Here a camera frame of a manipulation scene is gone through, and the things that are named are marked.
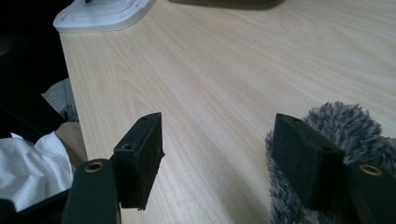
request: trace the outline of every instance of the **wooden table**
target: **wooden table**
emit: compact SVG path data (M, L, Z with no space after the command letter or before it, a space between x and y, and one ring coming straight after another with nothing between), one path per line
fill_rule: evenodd
M396 137L393 0L157 0L124 30L61 39L90 159L163 113L166 156L146 211L124 210L124 223L269 223L264 137L276 113L360 104Z

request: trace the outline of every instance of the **white object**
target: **white object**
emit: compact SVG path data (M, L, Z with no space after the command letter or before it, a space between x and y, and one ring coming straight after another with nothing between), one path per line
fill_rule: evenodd
M64 145L50 133L29 146L20 138L0 139L0 199L17 211L69 189L74 167Z
M11 134L11 137L13 137L13 138L20 138L20 139L23 139L22 136L17 135L17 134L15 134L15 133L10 133L10 134Z
M126 28L149 11L155 0L75 0L55 18L58 32L84 33Z

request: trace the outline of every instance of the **gray fabric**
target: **gray fabric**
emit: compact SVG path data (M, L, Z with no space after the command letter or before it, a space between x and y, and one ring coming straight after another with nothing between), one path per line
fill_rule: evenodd
M78 119L69 78L54 84L42 95L66 121L76 121Z
M346 153L344 164L370 162L396 177L396 139L381 136L381 127L359 105L341 102L312 108L302 120ZM303 208L297 195L271 158L273 132L265 138L271 176L273 223L335 223L332 212Z

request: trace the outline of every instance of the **furry microphone windscreen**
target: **furry microphone windscreen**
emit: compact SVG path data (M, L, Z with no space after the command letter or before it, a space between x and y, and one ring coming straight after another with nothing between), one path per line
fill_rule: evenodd
M306 124L345 151L344 164L369 162L396 177L396 139L381 136L381 126L359 105L341 102L312 108ZM332 211L304 208L272 155L273 131L265 138L267 166L271 177L273 223L335 223Z

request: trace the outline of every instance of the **white plastic tray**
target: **white plastic tray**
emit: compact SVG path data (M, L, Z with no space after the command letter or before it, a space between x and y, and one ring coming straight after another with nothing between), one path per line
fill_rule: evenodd
M154 3L155 0L76 0L56 16L53 26L66 33L120 30L143 18Z

